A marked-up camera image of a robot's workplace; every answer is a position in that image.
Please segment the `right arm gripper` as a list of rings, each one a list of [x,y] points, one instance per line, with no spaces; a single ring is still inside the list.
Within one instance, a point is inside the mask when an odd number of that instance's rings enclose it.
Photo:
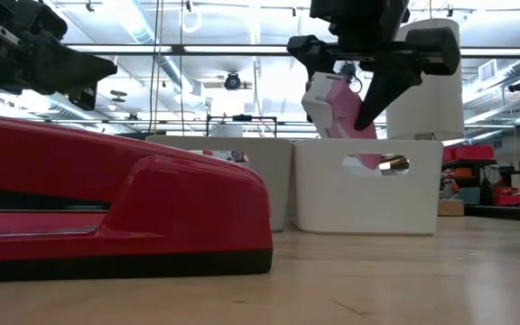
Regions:
[[[373,78],[354,127],[364,130],[407,89],[422,83],[421,72],[449,76],[460,64],[460,47],[449,27],[412,29],[402,41],[372,45],[324,42],[314,35],[293,36],[286,50],[306,67],[308,81],[316,72],[334,70],[338,61],[352,61]]]

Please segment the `red stapler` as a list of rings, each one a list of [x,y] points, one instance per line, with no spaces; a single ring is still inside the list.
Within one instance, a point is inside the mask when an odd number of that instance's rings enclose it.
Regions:
[[[0,282],[266,274],[270,217],[245,166],[0,117]]]

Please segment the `white shade table lamp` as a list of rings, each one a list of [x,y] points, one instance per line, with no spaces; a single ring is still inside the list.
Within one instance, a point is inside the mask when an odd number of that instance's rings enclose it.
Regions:
[[[409,163],[395,175],[403,185],[382,203],[401,217],[434,221],[438,216],[443,141],[463,134],[460,69],[450,76],[421,74],[422,84],[407,89],[386,110],[388,142]]]

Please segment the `white plastic bin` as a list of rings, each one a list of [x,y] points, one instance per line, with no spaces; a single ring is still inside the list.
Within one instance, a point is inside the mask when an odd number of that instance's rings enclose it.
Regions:
[[[428,236],[436,231],[441,158],[438,141],[315,139],[294,145],[297,227],[322,234]],[[358,161],[402,155],[408,172],[384,176]]]

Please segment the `white air vent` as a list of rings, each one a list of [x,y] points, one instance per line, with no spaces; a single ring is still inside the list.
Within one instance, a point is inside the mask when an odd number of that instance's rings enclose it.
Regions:
[[[489,60],[478,67],[478,78],[480,82],[488,82],[497,77],[497,60]]]

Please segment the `red storage bin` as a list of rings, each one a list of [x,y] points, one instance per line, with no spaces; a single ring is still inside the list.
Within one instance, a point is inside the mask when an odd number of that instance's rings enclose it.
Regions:
[[[444,163],[457,160],[493,160],[494,151],[490,145],[470,144],[445,147],[442,161]]]
[[[496,206],[520,207],[519,189],[509,187],[495,187],[492,189],[493,202]]]

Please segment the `silver ventilation duct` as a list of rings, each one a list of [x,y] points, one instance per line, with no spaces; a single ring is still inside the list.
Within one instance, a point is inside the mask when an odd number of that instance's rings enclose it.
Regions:
[[[33,90],[24,90],[21,95],[12,95],[0,90],[0,116],[20,119],[68,120],[70,122],[63,123],[63,125],[106,134],[128,132],[128,129],[121,125],[77,123],[77,120],[108,120],[108,117],[95,111],[84,111],[72,105],[66,97],[59,93],[44,96]]]
[[[160,18],[151,23],[139,0],[107,0],[107,7],[135,43],[151,46],[154,72],[160,72],[168,78],[178,103],[181,100],[190,105],[203,105],[206,102],[206,98],[201,94],[201,84],[185,76],[178,61],[169,55],[158,53],[158,50],[163,51],[163,23]]]

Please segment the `black aluminium frame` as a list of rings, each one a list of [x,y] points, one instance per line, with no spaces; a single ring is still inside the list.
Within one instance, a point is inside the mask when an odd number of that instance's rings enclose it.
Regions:
[[[67,47],[75,51],[87,52],[94,55],[105,56],[144,56],[154,53],[150,44],[95,44],[95,43],[68,43]],[[226,45],[182,45],[164,44],[162,53],[172,56],[271,56],[285,57],[290,53],[285,45],[263,44],[226,44]],[[463,59],[520,59],[518,47],[461,47],[460,56]]]

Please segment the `black distant frame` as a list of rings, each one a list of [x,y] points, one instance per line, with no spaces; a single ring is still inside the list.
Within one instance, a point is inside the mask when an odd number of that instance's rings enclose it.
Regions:
[[[268,132],[274,137],[278,135],[278,119],[275,116],[252,116],[246,114],[234,116],[212,116],[207,115],[205,120],[205,136],[211,134],[220,125],[247,125],[260,128],[259,134]]]

